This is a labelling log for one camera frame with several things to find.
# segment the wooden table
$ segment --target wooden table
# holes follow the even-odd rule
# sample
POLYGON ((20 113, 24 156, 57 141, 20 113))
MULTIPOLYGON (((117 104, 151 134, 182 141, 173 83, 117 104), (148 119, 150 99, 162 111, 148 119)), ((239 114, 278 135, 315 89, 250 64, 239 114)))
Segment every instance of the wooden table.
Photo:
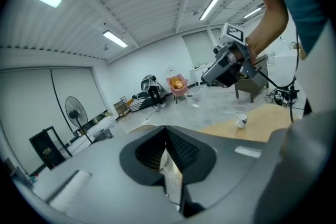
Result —
POLYGON ((287 128, 290 124, 289 110, 275 104, 264 104, 246 112, 244 129, 236 127, 236 119, 208 126, 200 132, 228 138, 267 142, 271 132, 287 128))

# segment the chair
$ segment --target chair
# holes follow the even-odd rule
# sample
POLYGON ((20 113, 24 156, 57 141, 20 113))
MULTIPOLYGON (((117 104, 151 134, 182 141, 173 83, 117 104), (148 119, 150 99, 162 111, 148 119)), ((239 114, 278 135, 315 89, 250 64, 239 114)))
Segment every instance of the chair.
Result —
POLYGON ((168 84, 170 90, 172 91, 172 94, 174 95, 174 99, 176 99, 176 104, 177 104, 177 97, 183 96, 188 91, 188 85, 187 85, 188 80, 185 79, 181 74, 178 74, 177 76, 167 78, 166 81, 167 81, 167 84, 168 84), (175 89, 170 82, 170 79, 172 79, 172 78, 180 79, 183 83, 183 88, 175 89))

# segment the person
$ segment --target person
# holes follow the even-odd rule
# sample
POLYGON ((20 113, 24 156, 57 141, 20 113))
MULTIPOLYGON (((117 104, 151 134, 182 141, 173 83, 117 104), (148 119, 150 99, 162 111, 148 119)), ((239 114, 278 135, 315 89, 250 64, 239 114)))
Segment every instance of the person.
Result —
POLYGON ((256 57, 286 29, 288 12, 292 15, 302 46, 311 51, 327 21, 318 0, 262 0, 265 13, 258 26, 246 37, 254 64, 256 57))
POLYGON ((156 81, 156 77, 153 75, 148 75, 146 76, 146 78, 150 78, 150 84, 149 84, 149 88, 147 90, 148 94, 151 96, 151 99, 153 101, 154 107, 155 109, 159 109, 158 108, 158 104, 156 102, 156 98, 154 97, 154 94, 157 97, 157 100, 160 103, 160 106, 163 108, 165 106, 165 103, 162 102, 162 98, 159 94, 159 90, 158 88, 160 87, 160 84, 156 81))

